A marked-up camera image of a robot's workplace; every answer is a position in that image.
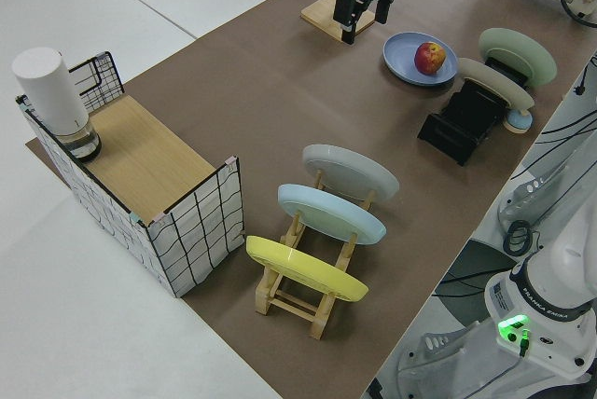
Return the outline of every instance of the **blue object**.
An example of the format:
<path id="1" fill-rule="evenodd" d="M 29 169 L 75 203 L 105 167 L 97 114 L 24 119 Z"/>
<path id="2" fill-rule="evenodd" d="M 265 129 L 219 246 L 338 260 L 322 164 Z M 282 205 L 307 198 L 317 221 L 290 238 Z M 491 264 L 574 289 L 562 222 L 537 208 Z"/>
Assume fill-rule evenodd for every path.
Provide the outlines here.
<path id="1" fill-rule="evenodd" d="M 385 236 L 385 226 L 373 214 L 348 200 L 303 185 L 278 187 L 278 203 L 290 216 L 299 213 L 301 224 L 332 238 L 370 245 Z"/>
<path id="2" fill-rule="evenodd" d="M 446 60 L 434 75 L 424 75 L 414 66 L 414 54 L 424 42 L 436 42 L 446 51 Z M 390 71 L 405 82 L 422 87 L 441 85 L 458 72 L 458 58 L 441 40 L 429 34 L 400 33 L 391 36 L 383 45 L 383 58 Z"/>
<path id="3" fill-rule="evenodd" d="M 528 111 L 510 110 L 506 116 L 507 123 L 520 131 L 527 131 L 533 124 L 533 115 Z"/>

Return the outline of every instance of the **wooden board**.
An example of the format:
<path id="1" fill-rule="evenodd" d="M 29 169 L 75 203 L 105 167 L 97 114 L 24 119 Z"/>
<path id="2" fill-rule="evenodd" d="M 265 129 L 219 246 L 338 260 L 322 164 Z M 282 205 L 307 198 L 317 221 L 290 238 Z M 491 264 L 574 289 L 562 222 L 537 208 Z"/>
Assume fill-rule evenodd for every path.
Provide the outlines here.
<path id="1" fill-rule="evenodd" d="M 331 35 L 338 41 L 342 41 L 342 28 L 340 24 L 333 19 L 336 0 L 317 0 L 310 6 L 300 11 L 300 16 L 310 24 L 317 26 L 322 31 Z M 356 24 L 356 33 L 368 28 L 375 22 L 375 14 L 366 10 Z"/>
<path id="2" fill-rule="evenodd" d="M 91 122 L 102 151 L 87 168 L 146 224 L 215 170 L 131 96 Z"/>

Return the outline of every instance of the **white cylinder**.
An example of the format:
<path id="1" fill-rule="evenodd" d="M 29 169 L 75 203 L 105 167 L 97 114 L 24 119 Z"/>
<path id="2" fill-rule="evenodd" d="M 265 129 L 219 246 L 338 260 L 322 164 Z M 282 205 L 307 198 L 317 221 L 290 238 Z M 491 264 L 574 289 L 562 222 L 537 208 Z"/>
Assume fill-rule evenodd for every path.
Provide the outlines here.
<path id="1" fill-rule="evenodd" d="M 89 114 L 58 51 L 27 49 L 12 63 L 12 72 L 39 118 L 52 133 L 71 135 L 85 127 Z"/>

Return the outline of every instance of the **white table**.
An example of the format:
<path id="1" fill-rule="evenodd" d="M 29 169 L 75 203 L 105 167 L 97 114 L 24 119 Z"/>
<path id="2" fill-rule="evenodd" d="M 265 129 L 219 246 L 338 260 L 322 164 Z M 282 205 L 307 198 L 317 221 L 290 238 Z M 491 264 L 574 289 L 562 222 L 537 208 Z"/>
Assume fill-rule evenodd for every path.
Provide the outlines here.
<path id="1" fill-rule="evenodd" d="M 225 14 L 194 35 L 257 1 L 237 2 L 211 6 Z M 147 4 L 0 0 L 3 398 L 279 397 L 101 230 L 24 145 L 34 134 L 14 102 L 22 93 L 10 71 L 14 57 L 50 46 L 73 66 L 109 50 L 127 81 L 194 38 L 164 17 L 169 12 Z"/>

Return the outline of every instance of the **red apple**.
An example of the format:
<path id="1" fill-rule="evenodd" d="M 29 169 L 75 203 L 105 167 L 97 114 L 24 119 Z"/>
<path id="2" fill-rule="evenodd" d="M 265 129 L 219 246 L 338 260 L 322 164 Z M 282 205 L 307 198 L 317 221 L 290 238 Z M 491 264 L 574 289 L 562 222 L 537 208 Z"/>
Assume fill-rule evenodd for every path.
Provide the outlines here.
<path id="1" fill-rule="evenodd" d="M 446 60 L 446 50 L 435 42 L 424 42 L 414 53 L 414 66 L 424 75 L 434 75 Z"/>

